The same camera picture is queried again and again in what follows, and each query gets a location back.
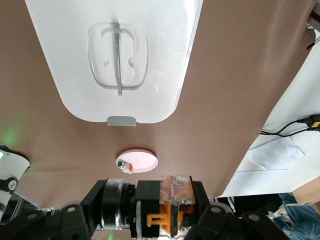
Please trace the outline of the white switch with green button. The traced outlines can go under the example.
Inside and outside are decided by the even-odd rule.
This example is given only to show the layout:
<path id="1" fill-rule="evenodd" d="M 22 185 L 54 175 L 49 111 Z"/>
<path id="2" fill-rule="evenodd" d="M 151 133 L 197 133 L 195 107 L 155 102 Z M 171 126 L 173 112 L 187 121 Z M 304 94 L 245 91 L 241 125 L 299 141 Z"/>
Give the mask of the white switch with green button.
<path id="1" fill-rule="evenodd" d="M 127 173 L 127 174 L 133 173 L 133 165 L 127 161 L 120 159 L 116 162 L 116 165 L 124 173 Z"/>

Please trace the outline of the white lidded storage box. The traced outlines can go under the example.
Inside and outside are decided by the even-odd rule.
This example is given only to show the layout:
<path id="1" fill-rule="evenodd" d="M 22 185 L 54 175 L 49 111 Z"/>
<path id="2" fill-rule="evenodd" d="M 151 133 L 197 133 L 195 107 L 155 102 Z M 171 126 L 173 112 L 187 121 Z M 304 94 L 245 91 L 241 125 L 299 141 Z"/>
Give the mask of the white lidded storage box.
<path id="1" fill-rule="evenodd" d="M 79 119 L 154 124 L 177 108 L 204 0 L 25 0 L 62 103 Z"/>

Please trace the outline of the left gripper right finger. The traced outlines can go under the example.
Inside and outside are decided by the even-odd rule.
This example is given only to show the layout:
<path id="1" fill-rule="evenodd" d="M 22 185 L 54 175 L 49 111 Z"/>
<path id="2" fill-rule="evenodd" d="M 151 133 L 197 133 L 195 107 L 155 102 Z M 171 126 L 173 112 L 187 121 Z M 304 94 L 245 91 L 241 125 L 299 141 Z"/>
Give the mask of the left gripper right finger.
<path id="1" fill-rule="evenodd" d="M 228 205 L 211 205 L 201 181 L 191 182 L 195 195 L 195 219 L 184 240 L 288 240 L 266 215 L 249 211 L 235 216 Z"/>

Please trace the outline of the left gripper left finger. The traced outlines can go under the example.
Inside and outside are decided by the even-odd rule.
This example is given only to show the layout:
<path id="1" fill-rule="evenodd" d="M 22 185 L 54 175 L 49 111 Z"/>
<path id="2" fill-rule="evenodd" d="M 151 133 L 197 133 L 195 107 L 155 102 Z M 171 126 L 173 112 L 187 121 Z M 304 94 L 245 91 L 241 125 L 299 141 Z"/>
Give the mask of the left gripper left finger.
<path id="1" fill-rule="evenodd" d="M 91 240 L 101 222 L 102 194 L 107 181 L 99 180 L 79 204 L 69 204 L 53 215 L 30 210 L 0 227 L 0 240 Z"/>

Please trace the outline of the brown table cover sheet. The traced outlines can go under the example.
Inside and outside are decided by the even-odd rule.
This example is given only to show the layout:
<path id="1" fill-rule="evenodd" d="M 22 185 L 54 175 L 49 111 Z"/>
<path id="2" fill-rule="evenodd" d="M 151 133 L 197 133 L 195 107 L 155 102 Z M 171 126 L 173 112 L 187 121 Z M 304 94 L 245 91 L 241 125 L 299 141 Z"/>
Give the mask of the brown table cover sheet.
<path id="1" fill-rule="evenodd" d="M 24 0 L 0 0 L 0 144 L 28 156 L 17 190 L 42 208 L 82 200 L 98 180 L 189 175 L 223 193 L 298 73 L 317 0 L 204 0 L 174 113 L 135 127 L 88 122 L 61 101 Z M 128 174 L 127 150 L 158 165 Z"/>

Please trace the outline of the pink round plate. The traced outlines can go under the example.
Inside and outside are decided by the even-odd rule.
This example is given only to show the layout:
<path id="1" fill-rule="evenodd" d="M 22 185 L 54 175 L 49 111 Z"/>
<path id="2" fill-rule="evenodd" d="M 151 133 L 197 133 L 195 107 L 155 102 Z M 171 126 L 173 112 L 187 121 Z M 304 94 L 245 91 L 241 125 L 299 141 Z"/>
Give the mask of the pink round plate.
<path id="1" fill-rule="evenodd" d="M 159 161 L 154 153 L 145 149 L 130 149 L 122 152 L 116 159 L 117 166 L 118 160 L 124 160 L 131 163 L 133 166 L 133 173 L 145 173 L 157 167 Z"/>

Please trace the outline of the crumpled white paper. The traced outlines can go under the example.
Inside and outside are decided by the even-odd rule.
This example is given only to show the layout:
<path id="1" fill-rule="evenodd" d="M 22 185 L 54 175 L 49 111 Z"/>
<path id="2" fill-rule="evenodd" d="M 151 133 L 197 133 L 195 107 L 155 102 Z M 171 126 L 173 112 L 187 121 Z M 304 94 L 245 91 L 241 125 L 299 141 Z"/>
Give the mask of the crumpled white paper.
<path id="1" fill-rule="evenodd" d="M 263 170 L 273 170 L 304 156 L 291 137 L 278 138 L 249 149 L 246 157 Z"/>

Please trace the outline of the brown cardboard box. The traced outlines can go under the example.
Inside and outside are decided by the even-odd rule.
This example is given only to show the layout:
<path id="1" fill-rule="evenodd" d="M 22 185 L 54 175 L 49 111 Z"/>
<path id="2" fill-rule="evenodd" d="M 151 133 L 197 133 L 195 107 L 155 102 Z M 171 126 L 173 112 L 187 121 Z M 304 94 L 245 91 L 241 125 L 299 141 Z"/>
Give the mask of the brown cardboard box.
<path id="1" fill-rule="evenodd" d="M 300 205 L 320 205 L 320 176 L 295 189 L 292 194 Z"/>

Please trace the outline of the blue cloth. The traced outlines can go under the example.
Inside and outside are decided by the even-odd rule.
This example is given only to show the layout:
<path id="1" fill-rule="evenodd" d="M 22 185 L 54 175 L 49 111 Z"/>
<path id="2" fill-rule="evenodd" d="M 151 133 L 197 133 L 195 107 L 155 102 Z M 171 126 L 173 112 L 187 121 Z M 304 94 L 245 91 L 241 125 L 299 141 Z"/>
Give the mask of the blue cloth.
<path id="1" fill-rule="evenodd" d="M 290 240 L 320 240 L 320 214 L 308 205 L 298 205 L 293 195 L 280 193 L 286 215 L 272 219 L 282 231 L 288 232 Z"/>

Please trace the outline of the aluminium frame profile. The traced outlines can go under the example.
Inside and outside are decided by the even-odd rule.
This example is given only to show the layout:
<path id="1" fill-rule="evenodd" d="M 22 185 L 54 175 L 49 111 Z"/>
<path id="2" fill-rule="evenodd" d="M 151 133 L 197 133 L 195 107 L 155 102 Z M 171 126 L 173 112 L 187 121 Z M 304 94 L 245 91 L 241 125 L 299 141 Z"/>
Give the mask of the aluminium frame profile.
<path id="1" fill-rule="evenodd" d="M 7 209 L 10 210 L 10 212 L 13 215 L 19 215 L 23 212 L 31 211 L 31 210 L 40 210 L 44 213 L 50 213 L 50 214 L 55 214 L 59 211 L 59 209 L 56 209 L 54 207 L 42 208 L 37 203 L 31 201 L 30 199 L 28 199 L 23 195 L 18 194 L 17 192 L 15 192 L 11 196 L 8 202 Z"/>

